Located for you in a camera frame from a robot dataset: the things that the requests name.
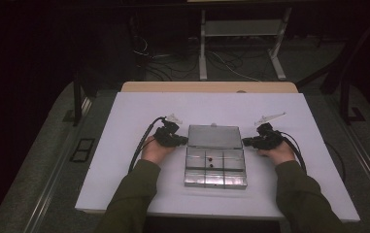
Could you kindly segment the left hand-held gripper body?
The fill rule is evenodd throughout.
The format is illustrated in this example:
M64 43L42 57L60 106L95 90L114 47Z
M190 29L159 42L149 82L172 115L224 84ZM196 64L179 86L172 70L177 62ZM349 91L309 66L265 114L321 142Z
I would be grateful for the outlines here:
M182 122L174 114L165 117L162 122L163 126L157 128L153 136L163 147L173 148L176 146L175 142L179 141L176 132Z

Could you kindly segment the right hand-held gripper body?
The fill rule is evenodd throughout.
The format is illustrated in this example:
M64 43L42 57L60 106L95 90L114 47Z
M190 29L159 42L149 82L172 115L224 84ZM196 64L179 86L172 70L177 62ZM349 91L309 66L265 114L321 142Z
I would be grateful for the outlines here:
M261 119L256 121L256 132L258 135L253 138L253 146L259 150L272 150L275 149L284 139L282 133L274 130L270 124L272 120L283 117L286 112L270 116L262 116Z

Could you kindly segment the clear plastic compartment box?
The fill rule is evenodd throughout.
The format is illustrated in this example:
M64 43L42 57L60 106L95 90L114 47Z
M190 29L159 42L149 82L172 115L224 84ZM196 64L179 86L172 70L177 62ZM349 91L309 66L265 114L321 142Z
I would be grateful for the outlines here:
M246 189L245 155L237 126L190 125L185 186Z

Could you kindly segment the person's right hand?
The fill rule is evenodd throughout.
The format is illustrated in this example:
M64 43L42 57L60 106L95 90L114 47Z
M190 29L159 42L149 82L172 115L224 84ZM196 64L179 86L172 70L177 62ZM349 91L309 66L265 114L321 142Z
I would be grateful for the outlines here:
M272 150L258 150L257 153L268 157L275 166L295 160L294 152L286 142L282 142Z

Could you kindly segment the person's left hand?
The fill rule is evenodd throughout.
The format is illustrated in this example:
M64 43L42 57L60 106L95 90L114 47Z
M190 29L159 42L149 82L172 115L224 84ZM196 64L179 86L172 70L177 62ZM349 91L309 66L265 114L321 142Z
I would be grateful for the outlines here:
M163 147L153 136L150 136L145 141L141 158L156 165L160 165L165 157L174 150L174 148Z

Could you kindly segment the wooden table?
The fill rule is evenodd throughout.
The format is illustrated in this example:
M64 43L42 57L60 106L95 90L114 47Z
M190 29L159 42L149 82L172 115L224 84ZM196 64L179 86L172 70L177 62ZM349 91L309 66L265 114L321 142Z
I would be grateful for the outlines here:
M127 82L121 92L297 93L290 82Z

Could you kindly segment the black metal stand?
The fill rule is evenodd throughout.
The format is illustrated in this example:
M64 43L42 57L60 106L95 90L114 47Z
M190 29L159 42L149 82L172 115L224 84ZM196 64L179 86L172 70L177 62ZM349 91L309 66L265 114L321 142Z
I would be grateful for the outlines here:
M332 94L340 88L339 114L342 120L346 124L362 121L361 113L355 108L352 108L354 115L350 115L350 91L351 85L355 84L370 103L370 21L352 34L337 58L295 85L301 88L324 74L327 77L320 91Z
M74 74L73 79L74 120L73 125L78 126L83 117L85 96L83 95L82 82L79 73Z

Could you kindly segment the black floor socket box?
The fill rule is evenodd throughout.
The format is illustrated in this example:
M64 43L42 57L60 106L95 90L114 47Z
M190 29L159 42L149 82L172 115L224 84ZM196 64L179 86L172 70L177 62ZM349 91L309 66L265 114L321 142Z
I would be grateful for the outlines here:
M94 138L82 138L79 140L74 152L70 157L71 162L83 163L87 162L90 153L93 149L95 139Z

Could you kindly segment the grey metal stand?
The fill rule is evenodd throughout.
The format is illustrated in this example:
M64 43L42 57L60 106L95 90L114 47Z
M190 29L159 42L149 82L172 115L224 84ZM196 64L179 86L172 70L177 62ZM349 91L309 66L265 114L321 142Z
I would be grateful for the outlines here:
M269 60L279 81L286 80L286 74L278 58L278 53L284 39L292 8L286 8L281 18L271 19L206 19L206 11L201 11L200 20L200 52L199 78L208 79L206 39L213 37L244 37L244 36L275 36L273 48L267 51Z

